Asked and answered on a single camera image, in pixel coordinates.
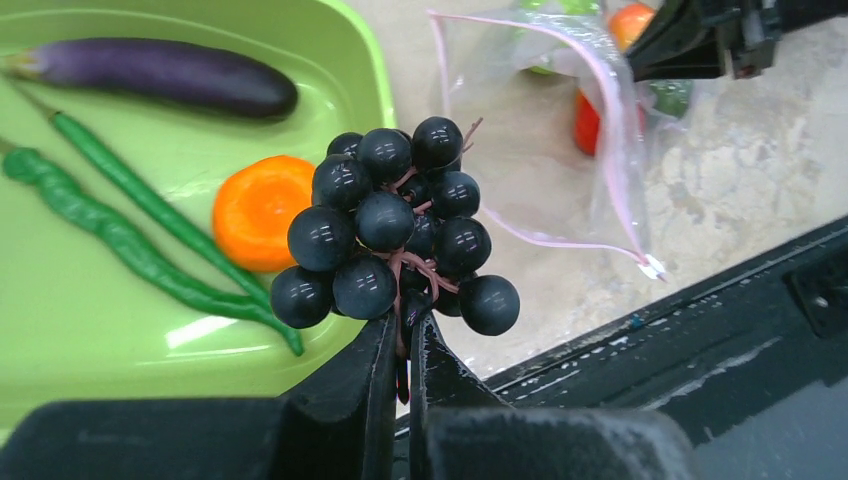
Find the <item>eggplant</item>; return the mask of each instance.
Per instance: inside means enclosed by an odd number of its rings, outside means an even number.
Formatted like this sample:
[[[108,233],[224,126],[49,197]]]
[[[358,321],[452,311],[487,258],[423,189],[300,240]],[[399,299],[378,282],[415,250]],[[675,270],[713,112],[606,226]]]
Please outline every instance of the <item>eggplant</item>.
[[[19,77],[61,87],[129,92],[249,118],[282,119],[298,103],[278,70],[228,50],[146,38],[86,38],[5,57]]]

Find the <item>clear ziplock bag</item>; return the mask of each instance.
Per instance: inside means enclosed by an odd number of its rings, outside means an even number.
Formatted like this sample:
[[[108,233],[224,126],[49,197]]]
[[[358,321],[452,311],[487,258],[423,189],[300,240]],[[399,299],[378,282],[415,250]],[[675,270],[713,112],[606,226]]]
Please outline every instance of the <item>clear ziplock bag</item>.
[[[459,125],[484,119],[462,168],[480,184],[481,209],[513,235],[611,249],[660,277],[643,188],[645,118],[630,67],[601,16],[545,12],[430,12],[442,115]],[[560,75],[527,72],[539,65]],[[594,158],[574,144],[576,87],[602,119]]]

